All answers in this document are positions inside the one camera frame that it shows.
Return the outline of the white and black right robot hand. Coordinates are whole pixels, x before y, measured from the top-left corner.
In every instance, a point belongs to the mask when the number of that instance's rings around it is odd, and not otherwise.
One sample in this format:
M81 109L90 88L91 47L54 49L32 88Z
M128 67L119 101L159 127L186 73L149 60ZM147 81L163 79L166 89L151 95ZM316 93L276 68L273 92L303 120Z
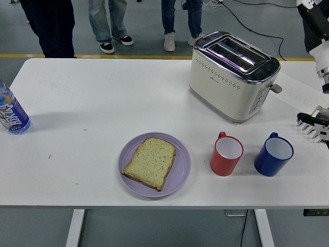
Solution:
M319 76L328 73L328 1L297 1L306 51L316 60Z

